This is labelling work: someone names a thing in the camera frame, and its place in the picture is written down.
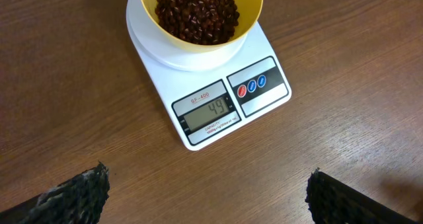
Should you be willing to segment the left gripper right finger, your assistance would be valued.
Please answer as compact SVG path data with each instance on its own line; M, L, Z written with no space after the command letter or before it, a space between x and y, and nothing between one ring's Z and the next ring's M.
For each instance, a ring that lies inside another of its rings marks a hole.
M316 169L307 180L305 202L316 224L416 222Z

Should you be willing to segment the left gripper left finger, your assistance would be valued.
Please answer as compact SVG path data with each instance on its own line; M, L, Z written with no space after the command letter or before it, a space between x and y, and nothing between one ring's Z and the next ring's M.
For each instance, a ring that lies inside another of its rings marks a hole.
M98 223L109 198L109 169L102 163L1 212L1 224Z

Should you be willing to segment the white digital kitchen scale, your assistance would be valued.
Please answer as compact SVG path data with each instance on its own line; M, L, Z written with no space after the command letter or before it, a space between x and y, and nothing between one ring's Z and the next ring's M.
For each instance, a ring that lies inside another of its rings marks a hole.
M212 52L176 47L128 0L130 38L184 146L197 151L291 98L291 87L259 23Z

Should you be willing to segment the pale yellow plastic bowl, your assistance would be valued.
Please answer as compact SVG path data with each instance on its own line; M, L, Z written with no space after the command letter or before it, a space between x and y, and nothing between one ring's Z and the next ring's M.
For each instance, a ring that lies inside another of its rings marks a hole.
M235 43L242 37L246 36L251 28L256 24L262 11L263 0L234 0L237 5L237 11L240 13L238 19L239 25L235 27L235 34L228 42L217 45L201 45L185 42L159 26L158 16L155 14L155 7L157 6L156 0L140 0L141 4L149 17L149 21L153 24L151 28L157 29L161 36L170 42L172 45L189 51L189 52L211 52L220 49L224 46Z

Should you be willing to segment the red beans in bowl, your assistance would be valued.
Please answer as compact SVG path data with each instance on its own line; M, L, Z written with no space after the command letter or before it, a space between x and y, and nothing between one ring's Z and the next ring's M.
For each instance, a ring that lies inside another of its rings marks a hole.
M193 44L224 44L235 34L240 13L234 0L156 0L159 26Z

